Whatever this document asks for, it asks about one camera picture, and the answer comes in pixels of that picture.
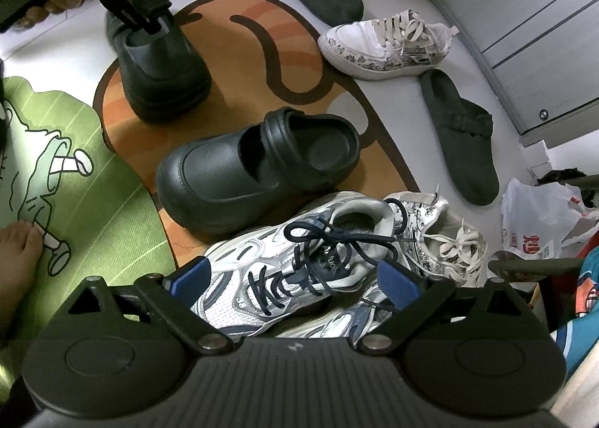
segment navy shoelace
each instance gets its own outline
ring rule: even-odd
[[[394,204],[399,207],[402,221],[401,226],[399,229],[395,230],[394,233],[397,236],[400,236],[407,226],[407,213],[405,207],[399,200],[394,198],[389,198],[385,201],[388,204]],[[347,232],[335,228],[331,223],[322,218],[318,218],[318,221],[321,223],[321,225],[304,221],[296,221],[287,224],[283,229],[283,235],[285,238],[290,242],[295,242],[298,244],[294,248],[294,270],[300,271],[302,268],[305,268],[308,273],[307,278],[298,284],[300,287],[307,289],[315,296],[322,296],[322,292],[316,290],[313,286],[313,283],[320,283],[324,290],[330,295],[334,295],[335,291],[322,278],[317,268],[314,267],[313,262],[310,260],[310,246],[313,241],[322,240],[323,245],[329,247],[329,252],[325,256],[325,260],[336,253],[338,245],[345,245],[345,258],[339,266],[340,268],[345,268],[352,259],[353,251],[356,251],[359,256],[368,264],[375,267],[378,265],[378,262],[367,256],[360,246],[360,243],[385,247],[391,253],[392,259],[396,261],[399,257],[399,253],[397,252],[396,248],[392,246],[393,242],[400,240],[411,240],[403,239],[397,236],[386,237],[375,234]],[[307,233],[302,236],[295,236],[293,235],[293,231],[295,230],[304,230],[307,231]],[[279,294],[279,292],[290,298],[293,297],[293,295],[285,289],[283,285],[283,280],[285,277],[281,271],[276,272],[272,276],[273,280],[270,283],[270,288],[268,288],[266,271],[267,267],[264,266],[260,270],[258,280],[254,279],[254,275],[251,272],[248,274],[247,279],[252,291],[254,292],[256,301],[260,305],[260,309],[266,316],[272,316],[272,313],[268,309],[268,302],[270,301],[277,308],[284,308],[285,305],[280,301],[282,296]]]

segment toe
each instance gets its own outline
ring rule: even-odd
[[[27,235],[32,228],[33,225],[24,220],[19,220],[18,222],[11,224],[10,235],[8,238],[9,242],[15,244],[20,249],[24,249]]]
[[[27,233],[25,248],[23,249],[23,254],[25,254],[26,260],[32,262],[33,264],[37,263],[43,248],[44,241],[40,231],[37,230],[36,227],[31,227]]]

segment green rug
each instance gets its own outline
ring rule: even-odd
[[[26,219],[44,230],[35,285],[13,340],[0,351],[0,399],[19,376],[23,354],[79,282],[109,285],[175,269],[154,203],[136,173],[104,145],[94,109],[64,92],[36,93],[4,80],[8,142],[0,169],[0,227]]]

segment white floor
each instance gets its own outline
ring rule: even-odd
[[[173,8],[178,10],[192,1],[172,0]],[[327,29],[298,0],[282,1],[298,10],[319,31]],[[364,4],[365,19],[412,8],[427,22],[444,22],[429,0],[364,0]],[[79,10],[70,11],[67,17],[47,20],[40,28],[2,35],[0,58],[6,59],[6,75],[25,77],[35,91],[59,89],[91,105],[98,81],[114,60],[104,38],[103,19],[104,8],[91,0]],[[385,123],[420,189],[434,192],[439,184],[441,195],[450,201],[454,211],[483,233],[490,250],[496,250],[501,244],[501,194],[511,178],[526,183],[532,183],[532,178],[525,168],[516,130],[459,37],[440,68],[451,76],[464,98],[493,115],[493,158],[501,193],[490,206],[468,204],[453,187],[417,79],[359,85]]]

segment cartoon drawing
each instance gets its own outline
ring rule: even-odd
[[[0,118],[8,126],[0,166],[0,226],[16,220],[35,224],[52,252],[48,274],[56,276],[67,265],[71,248],[48,230],[52,205],[46,198],[56,193],[63,173],[89,176],[94,165],[82,149],[70,157],[71,139],[60,131],[31,130],[8,101],[0,106]]]

